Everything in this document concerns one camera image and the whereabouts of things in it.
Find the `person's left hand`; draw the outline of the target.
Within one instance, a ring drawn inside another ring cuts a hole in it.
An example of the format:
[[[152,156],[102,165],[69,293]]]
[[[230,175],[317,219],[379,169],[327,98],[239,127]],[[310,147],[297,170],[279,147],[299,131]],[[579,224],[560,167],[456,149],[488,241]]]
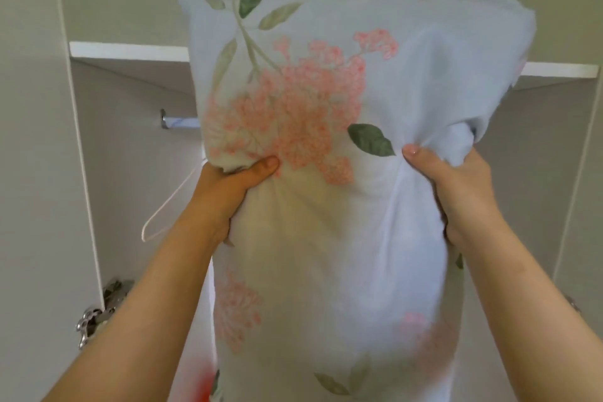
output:
[[[227,240],[230,221],[247,192],[252,189],[237,190],[231,184],[231,176],[235,173],[226,173],[211,163],[206,163],[191,201],[182,214],[182,217],[191,221],[193,229],[207,240],[213,251]]]

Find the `person's right hand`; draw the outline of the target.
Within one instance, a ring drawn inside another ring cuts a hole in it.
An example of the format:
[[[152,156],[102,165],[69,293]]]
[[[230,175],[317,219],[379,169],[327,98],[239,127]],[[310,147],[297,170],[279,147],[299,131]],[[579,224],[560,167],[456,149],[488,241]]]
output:
[[[492,171],[475,147],[461,165],[454,167],[447,162],[446,189],[434,189],[446,218],[446,235],[460,250],[485,241],[503,221],[494,195]]]

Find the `floral white pillow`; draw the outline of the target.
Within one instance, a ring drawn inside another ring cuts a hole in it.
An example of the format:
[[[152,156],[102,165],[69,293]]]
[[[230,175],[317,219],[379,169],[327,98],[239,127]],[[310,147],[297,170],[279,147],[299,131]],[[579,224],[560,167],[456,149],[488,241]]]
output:
[[[536,32],[518,0],[179,0],[208,162],[276,156],[214,256],[219,402],[450,402],[464,299],[417,143],[463,163]]]

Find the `person's left forearm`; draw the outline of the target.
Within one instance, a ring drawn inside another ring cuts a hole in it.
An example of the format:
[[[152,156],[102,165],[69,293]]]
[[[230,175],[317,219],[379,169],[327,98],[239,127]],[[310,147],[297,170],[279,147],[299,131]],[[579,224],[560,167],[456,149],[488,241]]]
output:
[[[41,402],[167,402],[232,213],[224,204],[189,204],[124,303]]]

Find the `person's right forearm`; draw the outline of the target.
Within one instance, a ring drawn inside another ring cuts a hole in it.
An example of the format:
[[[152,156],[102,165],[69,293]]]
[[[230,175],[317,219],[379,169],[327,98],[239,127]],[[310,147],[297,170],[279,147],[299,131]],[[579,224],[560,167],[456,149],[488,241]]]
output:
[[[603,402],[603,341],[500,215],[448,236],[463,254],[518,402]]]

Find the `white clothes hanger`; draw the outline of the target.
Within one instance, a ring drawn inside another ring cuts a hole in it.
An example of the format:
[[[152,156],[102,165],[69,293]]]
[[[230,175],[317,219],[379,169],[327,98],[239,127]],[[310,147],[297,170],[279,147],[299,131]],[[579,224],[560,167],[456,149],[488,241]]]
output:
[[[182,200],[191,195],[191,183],[198,179],[201,168],[207,162],[207,157],[203,155],[191,171],[189,171],[179,184],[163,198],[157,209],[155,209],[142,224],[140,229],[140,240],[142,243],[150,243],[160,238],[175,221],[175,215],[182,211]]]

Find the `white wardrobe door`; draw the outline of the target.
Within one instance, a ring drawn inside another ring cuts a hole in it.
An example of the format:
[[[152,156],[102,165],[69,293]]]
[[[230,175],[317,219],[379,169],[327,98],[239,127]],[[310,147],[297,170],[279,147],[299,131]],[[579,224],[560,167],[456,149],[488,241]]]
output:
[[[553,280],[603,337],[603,72],[596,83]]]
[[[40,402],[102,303],[61,0],[0,0],[0,402]]]

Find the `white wardrobe shelf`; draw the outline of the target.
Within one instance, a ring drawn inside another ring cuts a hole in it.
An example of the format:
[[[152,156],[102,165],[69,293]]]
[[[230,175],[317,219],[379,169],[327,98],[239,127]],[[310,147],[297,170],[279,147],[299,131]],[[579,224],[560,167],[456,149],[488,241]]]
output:
[[[72,57],[156,62],[189,62],[186,47],[151,46],[125,43],[69,41]],[[594,79],[599,65],[580,63],[526,62],[521,76],[552,79]]]

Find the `chrome clothes rail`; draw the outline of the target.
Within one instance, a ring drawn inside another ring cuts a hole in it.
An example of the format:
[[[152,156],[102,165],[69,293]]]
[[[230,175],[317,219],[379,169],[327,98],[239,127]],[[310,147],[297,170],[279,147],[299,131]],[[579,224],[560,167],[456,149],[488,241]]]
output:
[[[164,109],[160,110],[160,125],[164,130],[200,129],[200,122],[197,118],[171,117]]]

